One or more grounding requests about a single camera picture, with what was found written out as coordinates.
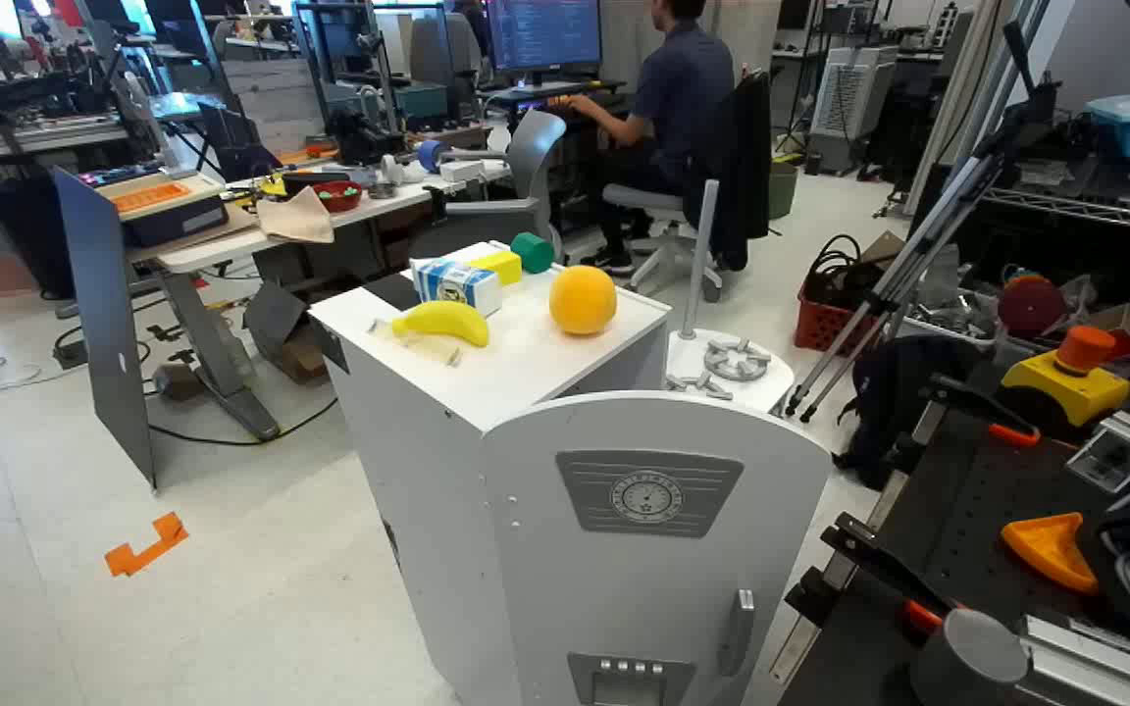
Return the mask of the white cabinet door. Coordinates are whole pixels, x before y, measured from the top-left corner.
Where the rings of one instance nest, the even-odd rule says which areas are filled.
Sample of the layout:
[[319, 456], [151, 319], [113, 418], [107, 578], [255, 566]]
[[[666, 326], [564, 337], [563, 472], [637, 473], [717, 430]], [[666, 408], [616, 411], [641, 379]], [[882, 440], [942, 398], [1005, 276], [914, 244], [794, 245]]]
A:
[[487, 435], [519, 706], [738, 706], [829, 481], [799, 428], [586, 393]]

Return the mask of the white toy cabinet body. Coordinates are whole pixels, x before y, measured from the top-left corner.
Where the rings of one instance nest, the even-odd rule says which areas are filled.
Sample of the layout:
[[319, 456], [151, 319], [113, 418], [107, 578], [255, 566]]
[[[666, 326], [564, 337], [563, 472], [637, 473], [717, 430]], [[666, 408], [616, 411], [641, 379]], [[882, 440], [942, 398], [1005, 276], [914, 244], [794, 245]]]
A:
[[620, 290], [606, 333], [564, 337], [551, 319], [555, 276], [530, 276], [492, 319], [492, 343], [471, 350], [455, 337], [395, 341], [383, 290], [404, 293], [409, 278], [394, 276], [310, 309], [330, 384], [432, 665], [458, 706], [522, 706], [487, 435], [570, 393], [661, 387], [670, 309]]

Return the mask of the yellow toy block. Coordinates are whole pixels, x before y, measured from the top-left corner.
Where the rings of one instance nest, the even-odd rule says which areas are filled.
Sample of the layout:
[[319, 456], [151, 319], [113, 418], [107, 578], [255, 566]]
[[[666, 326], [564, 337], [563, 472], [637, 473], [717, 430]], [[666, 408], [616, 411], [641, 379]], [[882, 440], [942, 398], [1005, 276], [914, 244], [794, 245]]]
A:
[[471, 257], [471, 266], [492, 270], [502, 287], [514, 287], [525, 278], [522, 257], [514, 249], [487, 249]]

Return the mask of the yellow toy banana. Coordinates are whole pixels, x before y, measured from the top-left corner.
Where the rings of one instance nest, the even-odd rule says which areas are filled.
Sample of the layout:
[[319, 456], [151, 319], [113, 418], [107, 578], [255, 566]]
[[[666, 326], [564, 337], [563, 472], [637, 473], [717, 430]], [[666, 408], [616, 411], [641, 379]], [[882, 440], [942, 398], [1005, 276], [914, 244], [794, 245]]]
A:
[[412, 337], [412, 333], [455, 337], [476, 350], [492, 343], [487, 319], [467, 303], [421, 303], [394, 323], [394, 333], [395, 337]]

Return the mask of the white round stand base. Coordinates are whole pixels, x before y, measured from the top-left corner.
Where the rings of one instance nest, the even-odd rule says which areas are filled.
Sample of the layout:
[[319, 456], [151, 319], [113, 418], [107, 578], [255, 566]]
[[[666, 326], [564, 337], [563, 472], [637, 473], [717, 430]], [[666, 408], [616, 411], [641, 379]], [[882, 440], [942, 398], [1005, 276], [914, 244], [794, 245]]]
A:
[[794, 387], [794, 367], [773, 350], [697, 323], [717, 191], [717, 180], [701, 184], [687, 303], [666, 337], [666, 387], [769, 411]]

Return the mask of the white blue milk carton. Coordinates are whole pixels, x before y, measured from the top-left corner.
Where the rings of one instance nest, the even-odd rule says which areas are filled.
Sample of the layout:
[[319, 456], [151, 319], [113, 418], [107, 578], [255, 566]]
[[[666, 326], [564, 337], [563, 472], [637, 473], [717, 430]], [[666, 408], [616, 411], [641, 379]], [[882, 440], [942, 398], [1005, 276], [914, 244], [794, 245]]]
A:
[[463, 303], [492, 319], [502, 306], [502, 282], [492, 270], [453, 264], [453, 257], [425, 257], [412, 266], [412, 282], [425, 303]]

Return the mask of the grey office chair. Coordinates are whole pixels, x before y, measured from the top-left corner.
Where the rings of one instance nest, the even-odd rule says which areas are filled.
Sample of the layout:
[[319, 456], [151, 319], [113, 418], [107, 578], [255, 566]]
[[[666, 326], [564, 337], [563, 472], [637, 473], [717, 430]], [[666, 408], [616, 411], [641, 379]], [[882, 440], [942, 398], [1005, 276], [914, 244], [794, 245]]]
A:
[[742, 75], [729, 99], [696, 128], [687, 154], [687, 184], [653, 191], [607, 184], [606, 200], [641, 211], [653, 231], [631, 240], [637, 276], [691, 257], [705, 245], [697, 293], [717, 303], [729, 278], [751, 264], [751, 244], [769, 235], [769, 78]]

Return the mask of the red shopping basket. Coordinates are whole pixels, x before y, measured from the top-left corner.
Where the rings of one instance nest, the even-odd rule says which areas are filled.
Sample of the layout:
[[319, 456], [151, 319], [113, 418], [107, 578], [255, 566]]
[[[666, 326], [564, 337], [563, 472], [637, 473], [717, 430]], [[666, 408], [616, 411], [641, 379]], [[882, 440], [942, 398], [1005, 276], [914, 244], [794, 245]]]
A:
[[804, 270], [795, 290], [795, 350], [829, 350], [866, 299], [866, 264], [854, 235], [832, 235]]

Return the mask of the computer monitor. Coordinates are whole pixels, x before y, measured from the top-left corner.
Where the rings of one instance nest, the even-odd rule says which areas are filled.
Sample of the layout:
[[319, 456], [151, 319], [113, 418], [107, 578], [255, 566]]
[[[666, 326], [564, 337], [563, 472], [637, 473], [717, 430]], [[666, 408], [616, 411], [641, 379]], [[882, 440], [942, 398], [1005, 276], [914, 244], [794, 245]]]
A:
[[589, 72], [600, 61], [600, 0], [487, 0], [500, 72]]

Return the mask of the grey work desk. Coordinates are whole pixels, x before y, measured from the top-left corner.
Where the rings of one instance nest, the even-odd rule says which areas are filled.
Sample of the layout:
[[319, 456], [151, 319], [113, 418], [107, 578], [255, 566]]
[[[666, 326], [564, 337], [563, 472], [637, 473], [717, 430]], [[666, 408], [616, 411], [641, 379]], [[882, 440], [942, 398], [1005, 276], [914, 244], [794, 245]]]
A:
[[[208, 176], [219, 184], [228, 221], [219, 226], [161, 244], [128, 245], [147, 257], [177, 319], [202, 354], [202, 377], [211, 397], [242, 425], [255, 440], [280, 440], [280, 418], [237, 372], [237, 358], [219, 343], [219, 326], [202, 312], [194, 278], [204, 266], [249, 253], [266, 282], [298, 290], [314, 282], [314, 257], [336, 257], [362, 245], [357, 264], [383, 270], [400, 266], [395, 244], [409, 240], [425, 221], [522, 221], [532, 223], [542, 194], [522, 191], [522, 176], [506, 154], [455, 150], [436, 170], [425, 159], [383, 158], [382, 164], [287, 164], [242, 180], [211, 171], [147, 171], [147, 176]], [[324, 211], [314, 184], [355, 180], [362, 204], [355, 211]]]

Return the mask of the dark red ball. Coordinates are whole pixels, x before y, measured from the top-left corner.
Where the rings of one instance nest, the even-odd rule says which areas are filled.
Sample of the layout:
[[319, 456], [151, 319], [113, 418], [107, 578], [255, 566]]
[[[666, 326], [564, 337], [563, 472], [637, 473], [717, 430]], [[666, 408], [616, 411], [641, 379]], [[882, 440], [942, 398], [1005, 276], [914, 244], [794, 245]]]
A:
[[1041, 337], [1067, 312], [1062, 290], [1045, 276], [1011, 276], [1001, 287], [997, 319], [1011, 337]]

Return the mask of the dark grey standing panel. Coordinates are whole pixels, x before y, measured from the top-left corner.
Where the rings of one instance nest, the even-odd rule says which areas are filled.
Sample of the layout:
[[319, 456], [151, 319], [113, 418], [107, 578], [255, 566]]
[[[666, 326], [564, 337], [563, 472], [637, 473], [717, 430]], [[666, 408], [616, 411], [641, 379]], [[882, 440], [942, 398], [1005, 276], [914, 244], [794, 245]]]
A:
[[76, 171], [56, 170], [50, 184], [58, 194], [58, 221], [81, 323], [94, 414], [134, 459], [143, 477], [157, 481], [122, 221], [113, 204], [103, 200]]

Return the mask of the yellow emergency stop button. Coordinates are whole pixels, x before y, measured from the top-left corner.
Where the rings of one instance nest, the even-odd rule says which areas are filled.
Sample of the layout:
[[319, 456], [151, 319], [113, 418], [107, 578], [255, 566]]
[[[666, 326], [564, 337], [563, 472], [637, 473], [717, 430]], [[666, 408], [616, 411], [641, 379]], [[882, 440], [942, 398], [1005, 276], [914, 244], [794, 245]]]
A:
[[1130, 397], [1130, 379], [1108, 367], [1116, 343], [1110, 329], [1071, 326], [1054, 350], [1016, 360], [1001, 377], [1001, 393], [1049, 398], [1067, 428], [1087, 428]]

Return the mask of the orange triangular plastic piece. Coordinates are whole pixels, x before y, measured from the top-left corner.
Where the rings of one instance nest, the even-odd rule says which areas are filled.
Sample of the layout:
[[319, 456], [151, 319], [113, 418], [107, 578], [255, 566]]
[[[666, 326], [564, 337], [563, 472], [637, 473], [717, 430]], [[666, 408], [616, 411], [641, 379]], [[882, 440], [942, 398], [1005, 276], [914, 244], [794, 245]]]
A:
[[1093, 596], [1100, 578], [1079, 550], [1084, 512], [1045, 512], [1045, 519], [1016, 519], [1001, 528], [1001, 542], [1045, 581]]

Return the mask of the orange plastic bracket on floor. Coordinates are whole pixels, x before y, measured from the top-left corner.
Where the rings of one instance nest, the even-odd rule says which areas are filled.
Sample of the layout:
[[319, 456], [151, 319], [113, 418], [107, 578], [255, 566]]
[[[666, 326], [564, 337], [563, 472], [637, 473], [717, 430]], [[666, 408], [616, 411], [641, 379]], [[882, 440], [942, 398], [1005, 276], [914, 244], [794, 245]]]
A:
[[177, 550], [188, 536], [188, 525], [177, 512], [161, 512], [153, 520], [153, 542], [151, 544], [113, 544], [107, 550], [107, 567], [113, 578], [136, 578], [143, 567], [151, 567], [153, 562], [161, 562], [168, 550]]

